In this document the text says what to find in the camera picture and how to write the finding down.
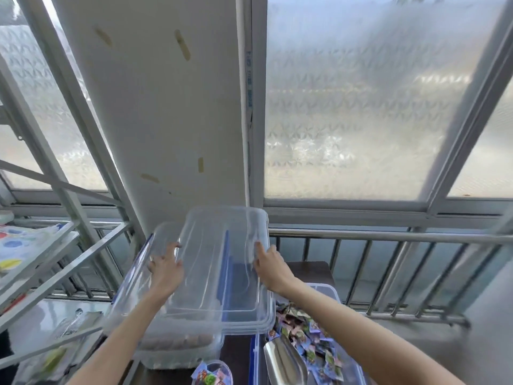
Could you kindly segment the frosted glass sliding window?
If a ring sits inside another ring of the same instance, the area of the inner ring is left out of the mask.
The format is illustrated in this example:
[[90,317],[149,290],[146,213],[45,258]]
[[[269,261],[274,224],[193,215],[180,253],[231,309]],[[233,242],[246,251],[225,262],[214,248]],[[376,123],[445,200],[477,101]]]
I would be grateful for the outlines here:
[[249,0],[249,200],[273,223],[513,211],[513,0]]

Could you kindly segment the steel railing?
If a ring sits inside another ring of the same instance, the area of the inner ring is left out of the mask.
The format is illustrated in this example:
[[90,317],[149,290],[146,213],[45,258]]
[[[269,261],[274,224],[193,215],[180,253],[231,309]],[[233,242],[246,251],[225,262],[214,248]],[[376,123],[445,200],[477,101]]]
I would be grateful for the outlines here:
[[270,236],[300,278],[325,283],[378,321],[457,325],[513,233],[278,228]]

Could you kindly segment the person's right hand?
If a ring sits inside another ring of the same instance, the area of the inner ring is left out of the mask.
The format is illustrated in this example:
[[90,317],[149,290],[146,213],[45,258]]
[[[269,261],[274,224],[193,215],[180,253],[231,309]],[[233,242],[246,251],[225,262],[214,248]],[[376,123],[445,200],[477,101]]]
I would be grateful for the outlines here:
[[253,262],[257,275],[267,290],[287,297],[288,291],[294,287],[296,278],[275,245],[266,250],[265,262]]

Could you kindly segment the clear plastic box lid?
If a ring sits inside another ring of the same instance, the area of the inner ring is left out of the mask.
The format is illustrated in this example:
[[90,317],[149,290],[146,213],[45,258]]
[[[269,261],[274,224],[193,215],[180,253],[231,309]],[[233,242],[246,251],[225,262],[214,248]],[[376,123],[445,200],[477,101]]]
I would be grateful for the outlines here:
[[190,210],[178,241],[184,279],[162,309],[173,328],[225,335],[264,334],[274,324],[275,299],[254,268],[256,243],[270,245],[260,208],[204,206]]

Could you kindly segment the person's left hand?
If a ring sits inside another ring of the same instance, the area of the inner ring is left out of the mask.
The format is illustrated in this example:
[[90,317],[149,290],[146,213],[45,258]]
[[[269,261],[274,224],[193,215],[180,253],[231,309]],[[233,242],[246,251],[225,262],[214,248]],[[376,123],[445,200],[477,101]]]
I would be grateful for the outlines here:
[[183,261],[170,257],[169,244],[163,255],[151,256],[148,265],[152,274],[148,295],[152,301],[160,305],[176,291],[184,278]]

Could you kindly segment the clear plastic storage box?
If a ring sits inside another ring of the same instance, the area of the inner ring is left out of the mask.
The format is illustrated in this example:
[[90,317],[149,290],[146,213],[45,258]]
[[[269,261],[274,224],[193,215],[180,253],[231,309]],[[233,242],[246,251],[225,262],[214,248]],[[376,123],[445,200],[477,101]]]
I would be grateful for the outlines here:
[[223,271],[222,244],[205,247],[203,230],[179,233],[178,224],[163,222],[148,238],[127,272],[105,319],[106,335],[128,316],[151,285],[151,256],[161,256],[171,242],[181,248],[184,279],[153,318],[138,343],[134,360],[146,369],[192,369],[201,361],[217,360],[224,336],[220,330],[222,299],[219,291]]

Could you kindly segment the clear plastic bags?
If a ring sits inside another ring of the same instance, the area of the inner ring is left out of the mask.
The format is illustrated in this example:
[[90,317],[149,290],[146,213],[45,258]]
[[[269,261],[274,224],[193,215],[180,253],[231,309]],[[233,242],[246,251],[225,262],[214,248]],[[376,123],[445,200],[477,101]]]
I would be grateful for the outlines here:
[[12,385],[64,385],[85,360],[100,336],[103,311],[77,309],[62,320],[46,340],[30,350],[20,363]]

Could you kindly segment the blue-rimmed clear plastic bin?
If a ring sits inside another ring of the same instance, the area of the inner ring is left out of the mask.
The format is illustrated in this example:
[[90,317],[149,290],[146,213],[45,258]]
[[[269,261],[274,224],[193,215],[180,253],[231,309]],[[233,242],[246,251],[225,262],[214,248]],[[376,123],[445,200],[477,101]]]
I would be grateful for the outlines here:
[[[338,302],[341,301],[335,287],[332,285],[312,282],[307,284],[324,295],[329,296]],[[248,385],[271,385],[264,355],[265,344],[266,339],[264,334],[253,336],[251,342],[252,351],[250,354],[251,363],[249,366],[250,380],[248,381]],[[339,346],[337,346],[337,352],[342,357],[342,363],[344,365],[344,385],[368,385],[362,368]]]

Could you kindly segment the person's right forearm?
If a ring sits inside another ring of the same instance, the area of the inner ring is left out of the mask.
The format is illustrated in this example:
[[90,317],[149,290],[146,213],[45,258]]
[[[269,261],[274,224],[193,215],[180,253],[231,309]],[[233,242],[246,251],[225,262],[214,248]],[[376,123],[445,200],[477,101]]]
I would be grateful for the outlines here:
[[414,345],[297,278],[273,291],[313,317],[377,385],[465,385]]

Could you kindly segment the colourful spotted packet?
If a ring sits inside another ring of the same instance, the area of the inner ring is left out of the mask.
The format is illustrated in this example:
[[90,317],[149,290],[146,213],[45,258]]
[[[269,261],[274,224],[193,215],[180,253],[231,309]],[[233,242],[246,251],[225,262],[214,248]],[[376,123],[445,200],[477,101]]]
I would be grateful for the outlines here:
[[57,234],[63,226],[28,228],[0,225],[0,276],[19,266],[34,249]]

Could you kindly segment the pile of colourful candy packets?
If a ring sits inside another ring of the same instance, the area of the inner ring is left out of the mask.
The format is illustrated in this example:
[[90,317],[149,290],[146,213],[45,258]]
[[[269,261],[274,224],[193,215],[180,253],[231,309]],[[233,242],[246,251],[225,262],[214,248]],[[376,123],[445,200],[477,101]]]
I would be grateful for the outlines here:
[[342,362],[335,340],[310,315],[291,302],[277,302],[268,341],[284,337],[299,354],[317,385],[343,385]]

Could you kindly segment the person's left forearm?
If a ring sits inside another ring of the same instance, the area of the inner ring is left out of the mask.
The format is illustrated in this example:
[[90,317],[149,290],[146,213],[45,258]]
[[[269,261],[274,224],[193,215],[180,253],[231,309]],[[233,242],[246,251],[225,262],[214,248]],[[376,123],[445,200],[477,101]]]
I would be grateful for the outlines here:
[[176,284],[153,287],[66,385],[118,385],[151,321]]

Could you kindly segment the grey metal shelf rack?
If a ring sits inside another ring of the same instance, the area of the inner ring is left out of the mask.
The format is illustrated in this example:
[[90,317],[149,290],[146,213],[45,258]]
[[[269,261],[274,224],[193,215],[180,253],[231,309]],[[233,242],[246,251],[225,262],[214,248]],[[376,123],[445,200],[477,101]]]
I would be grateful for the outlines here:
[[[0,121],[24,141],[42,173],[0,160],[0,170],[51,186],[57,204],[18,204],[0,182],[0,225],[43,228],[63,224],[59,232],[9,273],[0,276],[0,336],[8,357],[41,345],[56,326],[77,309],[107,311],[135,250],[146,236],[69,61],[71,95],[62,93],[111,196],[72,185],[57,162],[28,103],[0,55]],[[58,77],[61,90],[64,82]]]

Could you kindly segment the small clear cup with candies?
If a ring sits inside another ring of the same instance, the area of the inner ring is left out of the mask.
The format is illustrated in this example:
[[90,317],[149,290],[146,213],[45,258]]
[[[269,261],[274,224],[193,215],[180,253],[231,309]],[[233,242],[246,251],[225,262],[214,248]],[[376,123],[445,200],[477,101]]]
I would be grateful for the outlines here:
[[231,370],[225,362],[202,361],[191,374],[191,385],[234,385]]

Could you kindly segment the frosted glass window with bars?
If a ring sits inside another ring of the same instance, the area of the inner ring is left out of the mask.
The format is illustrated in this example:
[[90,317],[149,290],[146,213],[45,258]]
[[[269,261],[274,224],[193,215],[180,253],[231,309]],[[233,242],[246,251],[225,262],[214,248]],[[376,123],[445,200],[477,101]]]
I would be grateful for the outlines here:
[[[52,0],[42,1],[104,137],[55,6]],[[67,180],[72,185],[111,196],[17,0],[0,0],[0,55],[6,61]],[[26,143],[15,135],[9,125],[2,122],[0,160],[41,174],[42,169]],[[4,170],[0,170],[0,178],[0,182],[5,183],[18,204],[59,203],[57,195],[48,184]]]

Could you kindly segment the metal scoop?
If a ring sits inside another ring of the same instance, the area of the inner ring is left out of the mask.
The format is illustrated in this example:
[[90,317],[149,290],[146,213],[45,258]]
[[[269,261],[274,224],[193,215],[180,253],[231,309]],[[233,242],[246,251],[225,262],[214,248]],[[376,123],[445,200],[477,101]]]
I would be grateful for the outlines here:
[[264,345],[270,385],[308,385],[308,371],[298,351],[285,336]]

